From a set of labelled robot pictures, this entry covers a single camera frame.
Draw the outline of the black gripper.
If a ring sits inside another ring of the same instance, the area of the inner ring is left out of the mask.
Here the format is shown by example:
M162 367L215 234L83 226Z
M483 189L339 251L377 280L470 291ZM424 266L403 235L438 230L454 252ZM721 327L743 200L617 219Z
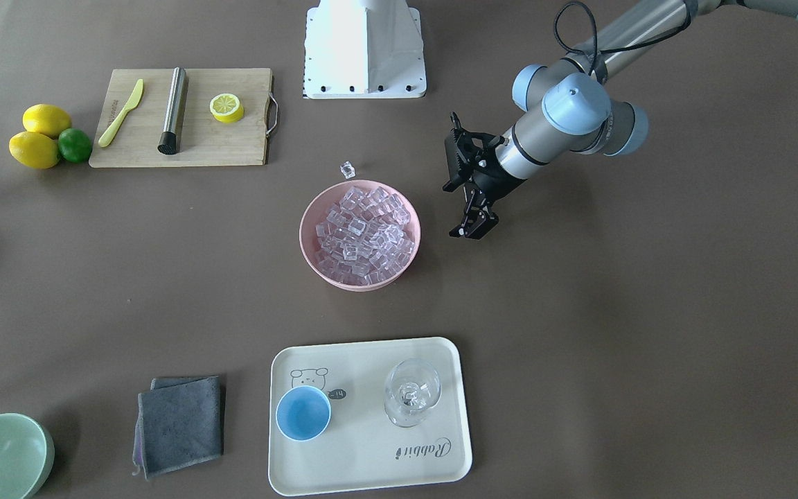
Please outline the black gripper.
M507 145L503 136L465 129L456 113L450 114L452 129L445 139L447 182L441 187L451 193L463 186L461 221L449 231L453 238L481 240L499 218L488 203L503 199L524 183L500 164L497 147Z

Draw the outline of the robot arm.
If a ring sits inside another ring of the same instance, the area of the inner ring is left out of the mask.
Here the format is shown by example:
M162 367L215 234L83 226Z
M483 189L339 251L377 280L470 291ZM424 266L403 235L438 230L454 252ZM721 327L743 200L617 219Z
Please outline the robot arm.
M640 148L650 127L646 111L611 99L605 83L720 6L721 1L640 1L605 28L598 28L585 7L592 37L570 46L555 28L564 57L550 66L524 67L515 77L513 101L523 114L509 130L472 132L452 114L443 190L463 189L465 205L449 235L484 237L499 220L494 203L564 152L620 156Z

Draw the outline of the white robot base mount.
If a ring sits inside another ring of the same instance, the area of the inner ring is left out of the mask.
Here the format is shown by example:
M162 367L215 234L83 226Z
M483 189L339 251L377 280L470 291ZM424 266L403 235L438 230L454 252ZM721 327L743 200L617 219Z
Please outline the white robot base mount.
M421 15L405 1L320 1L307 10L304 49L304 98L427 93Z

